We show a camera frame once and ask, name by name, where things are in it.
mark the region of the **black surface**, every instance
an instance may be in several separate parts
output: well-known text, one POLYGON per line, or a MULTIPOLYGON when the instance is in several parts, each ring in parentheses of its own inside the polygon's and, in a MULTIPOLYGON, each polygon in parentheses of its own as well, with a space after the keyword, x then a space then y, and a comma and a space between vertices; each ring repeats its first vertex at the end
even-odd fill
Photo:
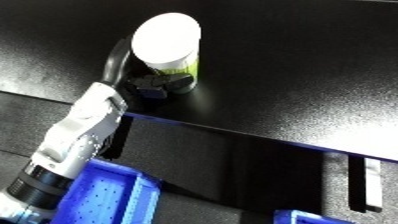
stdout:
POLYGON ((391 153, 398 143, 389 134, 398 126, 396 4, 327 0, 0 4, 0 90, 73 102, 101 77, 117 40, 154 15, 178 11, 196 18, 203 29, 199 86, 140 113, 398 160, 391 153))

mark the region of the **blue bin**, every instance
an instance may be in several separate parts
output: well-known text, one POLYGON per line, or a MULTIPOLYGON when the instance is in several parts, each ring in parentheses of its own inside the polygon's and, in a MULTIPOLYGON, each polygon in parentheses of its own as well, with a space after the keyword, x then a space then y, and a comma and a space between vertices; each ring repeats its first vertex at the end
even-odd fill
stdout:
POLYGON ((274 224, 353 224, 329 217, 323 217, 298 210, 278 210, 275 212, 274 224))
POLYGON ((60 202, 52 224, 149 224, 161 181, 135 169, 91 160, 60 202))

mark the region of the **blue plastic tray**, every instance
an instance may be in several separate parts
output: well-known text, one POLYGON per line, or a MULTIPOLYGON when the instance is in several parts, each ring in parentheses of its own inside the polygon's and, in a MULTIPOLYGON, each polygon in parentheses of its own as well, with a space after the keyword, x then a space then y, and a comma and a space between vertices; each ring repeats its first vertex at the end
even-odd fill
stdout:
POLYGON ((275 212, 274 224, 353 224, 329 217, 323 217, 298 210, 278 210, 275 212))
POLYGON ((160 180, 135 169, 92 160, 72 184, 52 224, 149 224, 160 180))

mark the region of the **white lid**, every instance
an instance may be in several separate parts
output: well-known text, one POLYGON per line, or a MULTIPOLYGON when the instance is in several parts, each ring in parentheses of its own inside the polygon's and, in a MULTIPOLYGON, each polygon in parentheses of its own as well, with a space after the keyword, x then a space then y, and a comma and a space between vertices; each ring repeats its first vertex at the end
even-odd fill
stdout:
POLYGON ((181 13, 155 16, 134 33, 132 49, 144 62, 167 63, 191 53, 199 44, 200 26, 181 13))

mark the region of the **cup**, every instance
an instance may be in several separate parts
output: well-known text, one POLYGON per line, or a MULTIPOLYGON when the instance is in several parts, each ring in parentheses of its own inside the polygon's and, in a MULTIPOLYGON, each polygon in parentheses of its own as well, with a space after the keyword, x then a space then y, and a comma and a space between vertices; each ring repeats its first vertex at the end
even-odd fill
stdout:
POLYGON ((174 91, 187 93, 198 81, 199 41, 198 22, 182 13, 166 13, 143 23, 132 38, 134 54, 155 74, 188 73, 194 82, 174 91))

